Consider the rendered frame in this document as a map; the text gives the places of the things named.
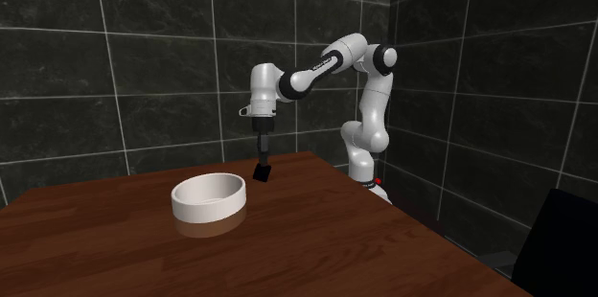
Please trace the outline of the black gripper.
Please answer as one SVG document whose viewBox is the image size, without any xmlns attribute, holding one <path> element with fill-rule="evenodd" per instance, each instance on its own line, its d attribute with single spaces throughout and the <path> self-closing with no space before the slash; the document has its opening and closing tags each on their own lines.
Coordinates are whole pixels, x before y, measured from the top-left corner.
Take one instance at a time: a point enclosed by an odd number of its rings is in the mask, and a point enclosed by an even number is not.
<svg viewBox="0 0 598 297">
<path fill-rule="evenodd" d="M 259 155 L 259 164 L 261 166 L 268 165 L 268 132 L 273 131 L 272 117 L 253 117 L 252 129 L 258 133 L 257 135 L 257 149 Z"/>
</svg>

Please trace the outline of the white round bowl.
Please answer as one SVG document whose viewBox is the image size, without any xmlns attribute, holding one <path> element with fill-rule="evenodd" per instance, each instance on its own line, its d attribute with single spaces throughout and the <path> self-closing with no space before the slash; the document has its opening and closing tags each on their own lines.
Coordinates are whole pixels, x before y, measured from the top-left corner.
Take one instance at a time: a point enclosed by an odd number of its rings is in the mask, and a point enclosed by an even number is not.
<svg viewBox="0 0 598 297">
<path fill-rule="evenodd" d="M 177 184 L 171 198 L 178 220 L 209 223 L 231 217 L 245 206 L 246 184 L 233 173 L 206 173 Z"/>
</svg>

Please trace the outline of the brown wooden table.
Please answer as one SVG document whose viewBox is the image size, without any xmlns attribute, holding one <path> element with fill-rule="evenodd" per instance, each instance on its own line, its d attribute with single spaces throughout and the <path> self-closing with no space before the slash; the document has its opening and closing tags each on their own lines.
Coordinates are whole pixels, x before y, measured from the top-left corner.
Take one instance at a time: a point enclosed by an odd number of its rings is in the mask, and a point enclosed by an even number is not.
<svg viewBox="0 0 598 297">
<path fill-rule="evenodd" d="M 311 152 L 31 189 L 0 210 L 0 297 L 527 297 Z M 171 192 L 247 179 L 244 222 L 174 226 Z"/>
</svg>

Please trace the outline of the black furniture block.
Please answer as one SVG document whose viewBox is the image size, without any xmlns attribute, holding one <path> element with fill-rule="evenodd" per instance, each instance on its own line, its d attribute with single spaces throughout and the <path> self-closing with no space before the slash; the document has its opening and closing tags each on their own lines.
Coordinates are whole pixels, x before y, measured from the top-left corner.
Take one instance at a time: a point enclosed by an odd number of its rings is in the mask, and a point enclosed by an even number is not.
<svg viewBox="0 0 598 297">
<path fill-rule="evenodd" d="M 598 203 L 550 190 L 512 282 L 534 297 L 598 297 Z"/>
</svg>

